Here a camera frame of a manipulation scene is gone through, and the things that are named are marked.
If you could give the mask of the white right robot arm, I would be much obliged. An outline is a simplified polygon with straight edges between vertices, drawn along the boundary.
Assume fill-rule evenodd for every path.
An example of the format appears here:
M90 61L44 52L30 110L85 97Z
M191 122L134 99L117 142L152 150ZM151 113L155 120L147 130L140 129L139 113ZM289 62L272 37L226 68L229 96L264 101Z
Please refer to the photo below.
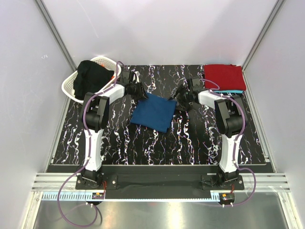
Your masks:
M239 95L229 97L216 93L215 89L205 89L201 81L204 79L188 79L187 85L179 85L168 99L176 100L176 109L181 111L190 110L192 103L214 109L216 126L222 135L222 154L219 162L222 174L216 177L216 183L218 187L227 189L234 182L230 173L238 170L239 145L248 119Z

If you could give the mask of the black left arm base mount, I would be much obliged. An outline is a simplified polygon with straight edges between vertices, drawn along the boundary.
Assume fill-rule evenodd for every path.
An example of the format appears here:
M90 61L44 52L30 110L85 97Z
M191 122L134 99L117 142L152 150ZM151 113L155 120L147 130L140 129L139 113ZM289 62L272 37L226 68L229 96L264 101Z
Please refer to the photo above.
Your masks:
M118 176L116 174L105 174L102 171L87 171L77 175L75 188L83 190L115 190L117 188Z

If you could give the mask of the black t shirt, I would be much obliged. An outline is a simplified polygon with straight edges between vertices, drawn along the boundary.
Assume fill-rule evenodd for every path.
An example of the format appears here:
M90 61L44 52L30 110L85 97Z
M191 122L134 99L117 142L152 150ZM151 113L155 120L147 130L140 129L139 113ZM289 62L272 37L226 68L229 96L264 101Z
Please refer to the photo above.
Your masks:
M77 69L77 76L73 82L75 98L84 100L85 94L100 91L109 80L102 77L101 65L96 62L82 61Z

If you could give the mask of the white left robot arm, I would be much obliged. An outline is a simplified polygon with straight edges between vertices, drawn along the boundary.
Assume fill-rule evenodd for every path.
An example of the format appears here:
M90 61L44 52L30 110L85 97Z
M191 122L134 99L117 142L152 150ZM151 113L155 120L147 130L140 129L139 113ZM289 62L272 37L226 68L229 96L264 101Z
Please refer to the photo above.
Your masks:
M84 127L85 171L90 171L86 183L93 189L99 188L103 177L96 172L102 167L101 141L102 134L109 120L110 104L126 95L135 101L148 99L138 71L124 70L118 81L112 81L96 93L87 93L82 104L81 121Z

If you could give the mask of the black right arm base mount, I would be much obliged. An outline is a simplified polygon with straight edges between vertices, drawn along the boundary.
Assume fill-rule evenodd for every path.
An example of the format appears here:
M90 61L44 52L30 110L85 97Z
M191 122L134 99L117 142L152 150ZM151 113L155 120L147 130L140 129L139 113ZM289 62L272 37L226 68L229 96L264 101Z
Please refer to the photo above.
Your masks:
M222 170L216 174L201 175L203 190L244 190L244 182L238 171L224 173Z

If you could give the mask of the blue printed t shirt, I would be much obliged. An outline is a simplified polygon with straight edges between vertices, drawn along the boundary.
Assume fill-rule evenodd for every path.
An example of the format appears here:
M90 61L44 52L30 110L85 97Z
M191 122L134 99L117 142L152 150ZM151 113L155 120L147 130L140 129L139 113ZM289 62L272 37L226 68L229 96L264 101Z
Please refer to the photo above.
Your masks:
M148 99L138 102L130 122L166 133L171 126L177 102L150 93L147 95Z

